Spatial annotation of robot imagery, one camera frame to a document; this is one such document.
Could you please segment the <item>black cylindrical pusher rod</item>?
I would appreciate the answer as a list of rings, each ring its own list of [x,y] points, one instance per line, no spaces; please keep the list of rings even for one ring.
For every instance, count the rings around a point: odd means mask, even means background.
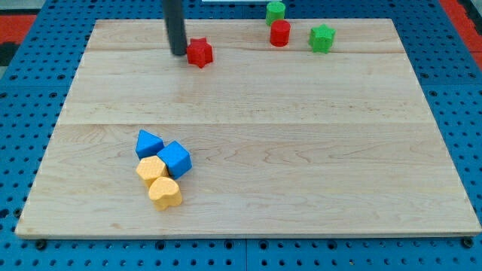
[[[162,8],[170,51],[174,56],[184,56],[188,43],[182,0],[162,0]]]

